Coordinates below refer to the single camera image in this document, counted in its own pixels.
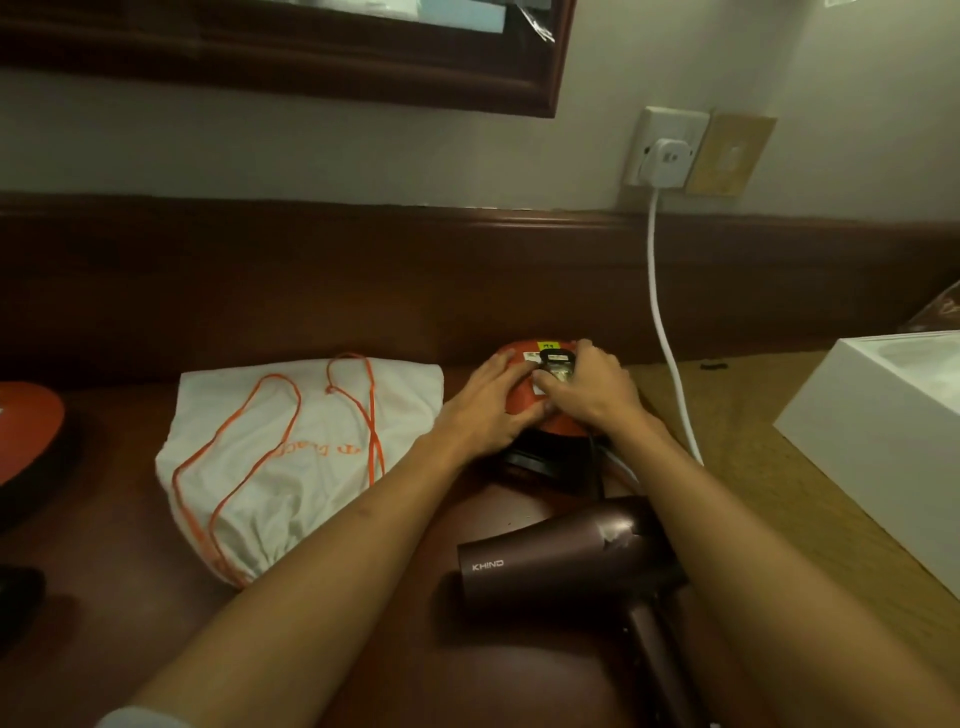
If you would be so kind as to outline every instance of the white box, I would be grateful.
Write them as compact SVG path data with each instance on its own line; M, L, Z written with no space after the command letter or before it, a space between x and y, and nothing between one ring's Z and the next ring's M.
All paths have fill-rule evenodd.
M775 427L960 597L960 331L841 339Z

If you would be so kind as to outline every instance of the hand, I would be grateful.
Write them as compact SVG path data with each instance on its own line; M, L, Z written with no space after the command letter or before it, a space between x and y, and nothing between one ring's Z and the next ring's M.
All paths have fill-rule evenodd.
M627 370L589 339L577 342L577 364L569 382L544 371L534 372L534 382L570 417L608 434L630 420L654 419L643 409Z
M431 435L451 445L454 456L466 464L483 455L500 452L525 428L550 414L552 405L541 400L517 415L506 412L507 395L537 365L523 362L508 367L509 350L494 354L475 371L467 386L444 405Z

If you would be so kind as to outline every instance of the wall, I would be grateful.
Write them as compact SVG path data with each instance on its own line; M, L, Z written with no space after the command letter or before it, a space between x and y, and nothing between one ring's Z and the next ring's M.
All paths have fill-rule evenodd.
M780 118L735 202L960 219L960 3L582 0L555 120L0 72L0 189L616 205L644 105Z

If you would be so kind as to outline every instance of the wooden trim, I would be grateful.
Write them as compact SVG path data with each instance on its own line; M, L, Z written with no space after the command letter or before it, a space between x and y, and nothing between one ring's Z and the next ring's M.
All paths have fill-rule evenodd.
M103 0L0 8L0 63L277 93L553 117L576 0L557 0L556 43L516 8L503 34L204 0L167 32Z
M960 226L664 215L685 358L893 332L960 278ZM461 364L536 336L660 358L645 219L0 196L0 376L88 385L362 351Z

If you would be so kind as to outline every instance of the orange cord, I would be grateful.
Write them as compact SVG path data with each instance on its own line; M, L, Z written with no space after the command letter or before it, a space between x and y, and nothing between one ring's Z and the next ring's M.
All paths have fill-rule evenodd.
M297 409L294 411L294 416L290 418L290 422L287 424L286 429L283 431L283 437L280 442L276 445L275 448L265 452L259 460L254 463L253 467L250 469L250 472L241 480L237 486L229 492L227 497L223 498L218 504L217 507L213 510L213 513L210 516L210 520L206 525L206 532L201 528L200 523L197 521L196 516L187 508L186 503L183 501L183 494L180 491L180 474L186 470L188 467L193 465L200 457L207 452L215 442L220 438L224 431L236 422L240 416L246 411L247 406L250 404L251 400L256 396L256 393L260 391L260 386L267 379L282 379L290 384L294 388L294 394L297 395ZM303 397L300 395L300 389L297 384L294 383L293 379L288 376L279 375L279 374L268 374L262 376L254 385L252 391L247 396L247 399L244 401L240 408L234 412L232 415L227 417L222 425L217 428L217 431L213 433L213 437L210 438L209 442L206 443L202 448L194 452L190 457L188 457L183 463L174 470L173 477L171 478L171 485L174 490L174 495L177 500L177 506L180 508L180 512L183 514L183 518L187 521L187 524L190 527L190 533L193 534L194 540L200 545L201 551L203 552L204 559L209 563L213 569L218 571L225 579L231 582L234 586L243 588L247 586L248 581L239 573L228 561L227 557L224 555L223 549L220 547L220 542L217 539L216 532L213 529L213 524L217 520L217 517L220 515L220 512L223 510L224 506L227 505L229 501L237 491L242 488L248 480L251 479L254 473L263 465L272 454L274 454L278 449L283 448L287 444L287 440L290 438L290 433L294 428L294 423L297 421L297 417L300 415L300 406L303 403Z
M359 400L357 400L353 395L351 395L346 390L341 389L340 387L336 386L333 383L333 378L330 372L330 366L333 364L334 361L337 361L343 358L363 359L364 361L364 365L367 368L367 377L370 379L370 413L369 414L367 410L364 409L363 404L361 404ZM252 399L256 396L256 393L260 390L260 386L263 384L263 382L271 378L282 379L283 381L286 381L287 383L289 383L291 387L293 387L294 394L297 395L297 409L294 411L293 417L290 418L290 422L287 424L286 429L283 431L283 437L280 439L280 442L277 443L276 447L265 452L253 464L253 467L250 468L250 471L244 476L243 480L237 483L236 487L232 491L230 491L219 503L217 503L217 507L214 508L213 513L210 514L210 520L207 522L206 530L204 531L203 527L200 525L200 522L197 520L196 516L187 507L186 503L183 500L183 493L180 490L180 475L183 473L184 470L186 470L188 467L193 465L197 460L199 460L200 457L205 452L207 452L213 446L214 443L217 442L217 440L224 433L224 431L230 425L236 422L241 415L243 415L243 413L247 409L247 406L250 404ZM370 446L369 446L369 451L367 455L367 470L368 470L368 478L370 479L369 481L370 485L373 485L373 482L376 479L376 463L379 462L380 464L381 477L383 476L383 474L386 472L387 469L386 469L386 465L384 463L384 458L383 458L383 447L380 445L380 438L376 434L376 411L375 411L374 402L373 402L373 395L376 390L376 381L373 378L373 368L371 366L370 360L366 356L363 356L362 354L356 354L356 353L341 354L340 356L330 359L326 363L326 380L327 380L327 387L325 390L326 393L333 394L334 392L339 392L340 394L347 397L347 399L352 401L356 405L357 409L360 410L360 414L363 416L364 422L367 423L367 428L370 430ZM204 560L208 564L210 564L210 566L214 570L220 573L227 581L229 581L234 586L240 589L243 589L244 587L248 586L250 584L250 581L249 579L246 578L246 576L244 576L237 569L235 569L227 559L227 556L224 554L223 549L220 546L220 542L217 539L217 534L214 529L214 525L217 519L220 517L221 511L223 511L224 507L227 505L229 500L233 496L235 496L237 492L239 492L239 490L244 485L247 484L247 482L251 479L251 477L253 477L253 474L256 473L260 469L260 467L267 460L270 459L271 455L273 455L278 450L283 449L283 447L287 444L287 441L290 439L290 433L293 431L294 424L297 422L297 417L300 416L300 409L302 407L302 404L303 404L303 397L300 394L300 388L293 381L293 379L281 374L268 374L268 375L262 376L254 385L252 391L247 396L247 399L244 401L244 403L240 405L240 408L237 409L232 415L227 417L224 423L217 428L217 431L213 434L213 437L210 438L209 442L207 442L202 448L194 452L190 457L184 460L183 463L181 463L174 470L173 477L171 478L171 485L174 491L174 498L177 502L177 506L180 509L180 513L183 515L183 519L186 521L187 526L190 529L190 533L193 535L194 541L196 541L197 544L199 545Z
M339 361L340 359L363 359L364 366L367 368L367 377L370 380L370 414L367 413L363 404L350 392L341 389L333 383L333 374L330 372L330 367L333 365L333 362ZM353 402L367 423L367 428L370 430L370 447L367 452L367 475L370 479L370 485L372 486L376 480L376 462L380 463L380 477L383 477L383 474L387 471L387 467L383 461L383 447L380 445L380 437L376 434L376 409L373 403L373 395L376 392L376 380L373 378L373 367L371 366L370 360L359 353L342 353L339 356L335 356L326 362L326 381L326 393L330 395L334 392L339 392Z

